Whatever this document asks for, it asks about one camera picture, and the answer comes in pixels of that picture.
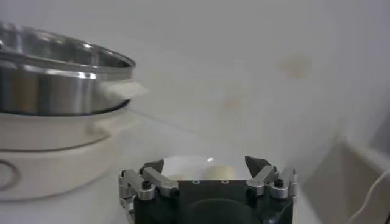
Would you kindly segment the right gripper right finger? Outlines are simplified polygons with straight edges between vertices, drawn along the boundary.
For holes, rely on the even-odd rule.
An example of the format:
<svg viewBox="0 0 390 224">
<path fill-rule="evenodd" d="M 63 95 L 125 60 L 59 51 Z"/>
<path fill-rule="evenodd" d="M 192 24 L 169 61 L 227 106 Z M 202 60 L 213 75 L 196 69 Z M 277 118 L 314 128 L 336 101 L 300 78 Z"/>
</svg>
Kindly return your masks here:
<svg viewBox="0 0 390 224">
<path fill-rule="evenodd" d="M 285 167 L 281 172 L 265 159 L 245 156 L 246 166 L 251 179 L 246 181 L 249 189 L 256 197 L 263 196 L 268 190 L 272 198 L 284 200 L 297 197 L 297 171 L 293 167 Z"/>
</svg>

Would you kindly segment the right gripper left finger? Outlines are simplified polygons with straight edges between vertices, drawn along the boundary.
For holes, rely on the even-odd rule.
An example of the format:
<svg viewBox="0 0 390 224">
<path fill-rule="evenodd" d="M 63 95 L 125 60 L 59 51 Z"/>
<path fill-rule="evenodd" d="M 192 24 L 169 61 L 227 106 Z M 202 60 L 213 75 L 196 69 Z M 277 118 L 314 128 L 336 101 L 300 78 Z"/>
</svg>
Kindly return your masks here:
<svg viewBox="0 0 390 224">
<path fill-rule="evenodd" d="M 180 195 L 179 183 L 162 175 L 164 160 L 145 163 L 138 172 L 123 170 L 118 177 L 119 202 L 127 211 L 132 210 L 133 199 L 154 199 L 157 194 L 176 198 Z"/>
</svg>

